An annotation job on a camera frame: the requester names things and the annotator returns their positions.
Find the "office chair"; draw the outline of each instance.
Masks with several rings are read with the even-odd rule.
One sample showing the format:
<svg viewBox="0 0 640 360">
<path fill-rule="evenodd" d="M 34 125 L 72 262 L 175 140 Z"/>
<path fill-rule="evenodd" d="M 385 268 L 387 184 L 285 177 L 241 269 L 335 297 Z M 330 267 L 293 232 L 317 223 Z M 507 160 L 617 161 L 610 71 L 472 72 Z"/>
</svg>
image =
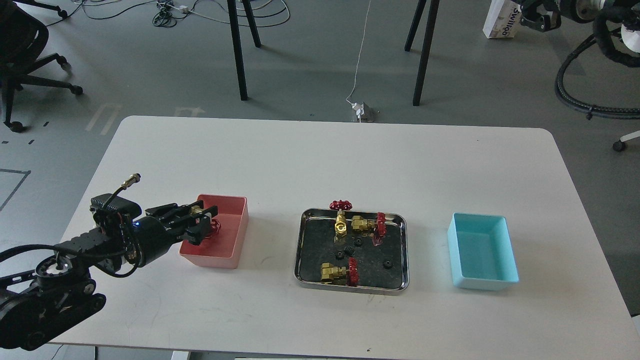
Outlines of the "office chair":
<svg viewBox="0 0 640 360">
<path fill-rule="evenodd" d="M 640 131 L 621 136 L 617 142 L 613 143 L 613 149 L 618 152 L 624 151 L 627 149 L 627 141 L 635 138 L 640 138 Z"/>
<path fill-rule="evenodd" d="M 45 3 L 39 3 L 38 1 L 35 1 L 35 0 L 14 0 L 14 1 L 16 3 L 22 3 L 22 4 L 35 6 L 37 8 L 53 10 L 55 12 L 58 12 L 58 16 L 61 17 L 62 19 L 66 19 L 68 17 L 67 12 L 65 10 L 62 10 L 60 8 L 60 6 L 57 6 L 57 5 L 49 5 L 49 4 L 45 4 Z"/>
<path fill-rule="evenodd" d="M 82 94 L 80 86 L 29 75 L 56 60 L 60 66 L 67 59 L 52 54 L 38 59 L 47 45 L 49 31 L 39 20 L 20 9 L 13 1 L 0 0 L 0 83 L 2 84 L 2 114 L 4 124 L 14 133 L 25 130 L 20 122 L 11 121 L 13 95 L 22 85 L 68 88 L 75 95 Z"/>
</svg>

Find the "black robotic arm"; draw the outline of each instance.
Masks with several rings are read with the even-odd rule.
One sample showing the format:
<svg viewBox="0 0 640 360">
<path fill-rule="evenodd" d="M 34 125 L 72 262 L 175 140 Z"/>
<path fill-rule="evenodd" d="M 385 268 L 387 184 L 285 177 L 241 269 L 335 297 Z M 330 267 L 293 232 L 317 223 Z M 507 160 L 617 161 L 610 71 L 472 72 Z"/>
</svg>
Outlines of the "black robotic arm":
<svg viewBox="0 0 640 360">
<path fill-rule="evenodd" d="M 96 227 L 57 245 L 23 245 L 0 253 L 0 262 L 30 250 L 53 250 L 34 270 L 0 278 L 0 347 L 34 350 L 100 311 L 106 296 L 95 293 L 92 266 L 127 277 L 182 240 L 199 245 L 212 233 L 218 207 L 203 202 L 167 204 L 145 210 L 118 195 L 140 180 L 131 176 L 114 193 L 91 199 Z M 132 265 L 118 274 L 124 262 Z M 30 282 L 21 292 L 9 286 Z"/>
</svg>

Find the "concrete floor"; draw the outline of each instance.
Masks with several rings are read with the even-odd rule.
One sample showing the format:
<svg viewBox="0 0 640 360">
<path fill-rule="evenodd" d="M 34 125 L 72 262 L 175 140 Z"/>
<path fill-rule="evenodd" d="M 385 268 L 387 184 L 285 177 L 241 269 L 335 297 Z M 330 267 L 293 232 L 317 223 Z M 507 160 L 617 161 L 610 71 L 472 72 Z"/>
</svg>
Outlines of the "concrete floor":
<svg viewBox="0 0 640 360">
<path fill-rule="evenodd" d="M 76 7 L 67 0 L 49 2 L 68 12 Z M 95 6 L 87 12 L 108 16 L 130 4 Z M 640 313 L 640 140 L 631 141 L 625 152 L 611 150 L 621 135 L 640 129 L 640 122 L 587 121 L 556 99 L 557 69 L 589 35 L 589 25 L 565 21 L 550 33 L 521 29 L 512 40 L 487 40 L 481 29 L 489 4 L 441 4 L 422 104 L 416 107 L 411 99 L 424 21 L 414 50 L 406 53 L 404 40 L 415 1 L 374 0 L 353 100 L 379 111 L 378 122 L 549 130 L 627 307 L 630 313 Z M 30 129 L 23 134 L 0 129 L 0 168 L 13 171 L 0 170 L 0 202 L 17 187 L 0 209 L 0 248 L 60 241 L 118 124 L 129 115 L 351 121 L 353 111 L 344 98 L 353 86 L 367 1 L 306 0 L 289 7 L 288 23 L 260 29 L 260 49 L 253 46 L 248 29 L 241 30 L 250 96 L 244 102 L 239 98 L 228 25 L 192 15 L 172 29 L 155 28 L 151 19 L 157 9 L 151 3 L 109 20 L 91 20 L 80 11 L 50 27 L 44 54 L 65 55 L 71 68 L 61 70 L 52 63 L 35 75 L 81 85 L 84 95 L 35 86 L 25 86 L 16 95 L 13 119 Z M 23 8 L 46 24 L 58 20 L 54 12 Z M 280 8 L 274 1 L 261 11 Z M 228 18 L 211 0 L 201 1 L 196 10 Z M 635 71 L 610 62 L 594 48 L 572 65 L 566 84 L 587 102 L 637 106 L 640 79 Z M 199 144 L 166 145 L 197 150 Z M 456 146 L 455 139 L 451 146 Z M 34 267 L 46 256 L 47 252 L 25 254 L 0 264 L 0 272 Z M 48 359 L 57 347 L 46 345 L 32 353 L 0 350 L 0 357 Z M 123 349 L 100 351 L 100 359 L 125 356 L 118 352 Z M 56 358 L 92 355 L 92 348 L 63 347 Z M 136 350 L 126 356 L 169 359 L 171 353 Z"/>
</svg>

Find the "blue plastic bin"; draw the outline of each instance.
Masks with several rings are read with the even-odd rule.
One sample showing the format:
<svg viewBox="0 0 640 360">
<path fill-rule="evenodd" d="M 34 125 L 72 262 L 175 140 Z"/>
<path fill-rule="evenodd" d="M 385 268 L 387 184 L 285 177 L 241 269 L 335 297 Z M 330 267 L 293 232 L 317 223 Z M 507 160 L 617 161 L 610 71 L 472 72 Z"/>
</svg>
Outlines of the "blue plastic bin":
<svg viewBox="0 0 640 360">
<path fill-rule="evenodd" d="M 447 235 L 453 285 L 502 290 L 520 280 L 504 217 L 454 213 Z"/>
</svg>

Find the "table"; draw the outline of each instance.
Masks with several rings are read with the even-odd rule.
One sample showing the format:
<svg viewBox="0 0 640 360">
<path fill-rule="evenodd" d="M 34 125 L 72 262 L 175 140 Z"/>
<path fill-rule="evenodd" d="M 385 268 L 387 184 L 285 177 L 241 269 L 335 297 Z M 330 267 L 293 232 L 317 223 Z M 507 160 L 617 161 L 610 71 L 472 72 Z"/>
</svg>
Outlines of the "table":
<svg viewBox="0 0 640 360">
<path fill-rule="evenodd" d="M 248 198 L 238 269 L 198 268 L 175 245 L 133 276 L 93 271 L 105 308 L 54 342 L 398 359 L 632 359 L 640 339 L 551 134 L 543 129 L 129 117 L 89 199 L 149 208 L 199 193 Z M 300 215 L 332 200 L 402 215 L 410 283 L 397 296 L 301 287 Z M 520 283 L 455 288 L 455 211 L 507 218 Z"/>
</svg>

